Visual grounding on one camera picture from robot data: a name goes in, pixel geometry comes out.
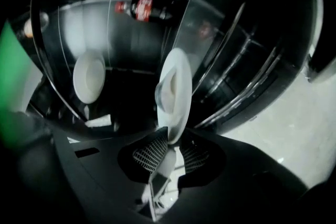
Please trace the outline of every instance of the bottle label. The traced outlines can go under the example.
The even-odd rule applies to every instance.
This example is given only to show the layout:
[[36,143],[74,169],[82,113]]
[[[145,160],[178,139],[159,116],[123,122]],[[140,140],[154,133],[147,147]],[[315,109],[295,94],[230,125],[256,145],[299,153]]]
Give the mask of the bottle label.
[[116,13],[122,13],[125,9],[125,3],[122,1],[118,1],[116,2],[115,6],[114,6],[114,11]]
[[138,5],[136,6],[135,14],[137,20],[144,22],[149,21],[149,15],[151,13],[153,0],[139,0]]

